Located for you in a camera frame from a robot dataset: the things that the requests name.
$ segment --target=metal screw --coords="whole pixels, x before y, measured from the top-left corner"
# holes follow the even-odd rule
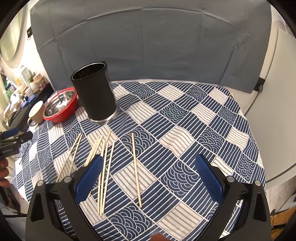
[[[39,180],[38,182],[37,182],[37,186],[42,186],[43,185],[43,183],[44,183],[44,181],[43,180]]]
[[[255,181],[255,184],[256,184],[257,186],[261,186],[261,182],[258,181],[258,180]]]
[[[70,176],[65,177],[64,182],[69,183],[71,182],[72,178]]]
[[[228,176],[227,177],[227,181],[229,181],[230,183],[234,182],[234,178],[232,176]]]

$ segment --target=chopstick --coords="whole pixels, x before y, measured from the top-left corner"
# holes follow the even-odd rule
[[[109,130],[109,132],[108,132],[108,135],[107,135],[107,138],[106,138],[106,143],[108,143],[110,135],[111,135],[111,130]]]
[[[93,145],[93,147],[92,147],[92,149],[91,149],[91,151],[84,163],[84,167],[87,166],[90,163],[90,161],[94,158],[94,155],[96,154],[96,150],[98,149],[99,145],[101,144],[102,139],[103,139],[102,135],[100,138],[98,137],[96,139],[96,141],[95,141],[95,143],[94,143],[94,145]]]
[[[105,147],[105,140],[103,142],[103,148],[102,148],[102,152],[101,152],[101,156],[104,156],[104,147]],[[101,194],[101,177],[102,177],[102,173],[100,173],[99,175],[99,181],[98,181],[98,213],[100,213],[101,210],[101,199],[100,199],[100,194]]]
[[[136,159],[135,137],[134,137],[133,133],[131,134],[131,139],[132,139],[132,143],[133,143],[133,163],[134,163],[134,167],[135,167],[135,176],[136,176],[136,184],[137,184],[137,191],[138,191],[139,206],[142,207],[142,199],[141,199],[141,193],[140,193],[138,167],[137,167],[137,159]]]
[[[111,149],[111,154],[110,154],[110,158],[109,158],[109,164],[108,164],[108,170],[107,170],[107,176],[106,176],[106,183],[105,183],[105,190],[104,190],[104,198],[103,198],[102,214],[103,214],[104,211],[105,211],[105,203],[106,203],[106,195],[107,195],[107,186],[108,186],[108,181],[109,181],[109,174],[110,174],[110,167],[111,167],[111,161],[112,161],[112,156],[113,156],[114,145],[115,145],[115,141],[113,141],[112,149]]]
[[[66,157],[66,160],[65,160],[64,163],[63,163],[63,166],[62,166],[61,170],[59,171],[59,175],[57,176],[57,182],[59,181],[59,178],[61,177],[61,174],[62,174],[62,172],[63,172],[63,170],[64,170],[64,167],[65,167],[65,165],[66,165],[66,163],[67,163],[67,161],[68,161],[68,159],[69,159],[69,157],[70,157],[70,155],[71,155],[71,153],[72,153],[72,151],[73,151],[73,149],[74,149],[74,146],[76,145],[78,139],[80,138],[80,136],[81,136],[81,133],[77,136],[77,138],[76,138],[76,140],[75,140],[73,146],[71,147],[71,149],[70,149],[70,151],[69,151],[68,156]]]
[[[101,195],[100,195],[100,215],[102,215],[102,207],[103,207],[103,191],[104,191],[104,179],[105,179],[107,154],[108,154],[108,142],[106,142],[105,158],[104,158],[104,165],[103,165],[103,171],[102,171],[102,184],[101,184]]]
[[[75,152],[74,152],[73,160],[72,160],[72,163],[71,163],[71,165],[70,165],[70,169],[69,169],[68,176],[71,175],[72,167],[73,167],[73,164],[74,164],[74,161],[75,161],[75,157],[76,157],[76,154],[77,154],[77,150],[78,150],[78,147],[79,147],[79,144],[80,144],[81,138],[82,138],[82,135],[80,136],[80,138],[79,138],[79,140],[78,140],[78,143],[77,143],[77,146],[76,146],[76,149],[75,149]]]

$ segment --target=blue and white patterned tablecloth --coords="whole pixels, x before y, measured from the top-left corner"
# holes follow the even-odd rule
[[[204,84],[141,81],[113,83],[113,88],[120,113],[109,124],[92,125],[78,101],[75,114],[65,122],[45,121],[30,128],[33,139],[22,146],[12,174],[12,183],[26,200],[30,201],[38,180],[56,181],[79,133],[83,137],[72,172],[84,164],[97,137],[105,138],[109,130],[110,142],[116,142],[105,214],[97,214],[97,188],[80,204],[106,241],[149,240],[157,232],[171,240],[193,240],[218,206],[195,171],[199,153],[225,175],[248,183],[260,180],[265,187],[258,147],[228,90]],[[132,132],[142,209],[134,181]],[[63,176],[69,168],[66,165]],[[238,202],[223,235],[231,231],[240,207]],[[59,213],[66,230],[74,234],[61,203]]]

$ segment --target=blue gripper pad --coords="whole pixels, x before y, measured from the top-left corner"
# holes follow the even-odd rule
[[[81,167],[88,169],[75,186],[74,199],[76,204],[79,204],[87,199],[89,192],[103,170],[103,158],[100,155],[96,155],[94,158],[95,160],[92,160],[87,167]]]
[[[213,171],[211,170],[210,164],[204,159],[203,155],[198,155],[195,159],[195,167],[200,178],[202,179],[207,191],[211,198],[221,204],[223,202],[223,187],[219,182]]]
[[[4,132],[4,138],[8,139],[10,137],[16,136],[18,133],[19,133],[19,129],[17,127],[15,127],[15,128],[13,128],[11,130],[5,131]]]

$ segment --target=stainless steel bowl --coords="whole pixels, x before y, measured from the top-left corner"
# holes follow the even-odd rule
[[[75,90],[68,90],[58,94],[56,97],[49,101],[44,110],[44,117],[51,118],[61,112],[71,102],[74,96]]]

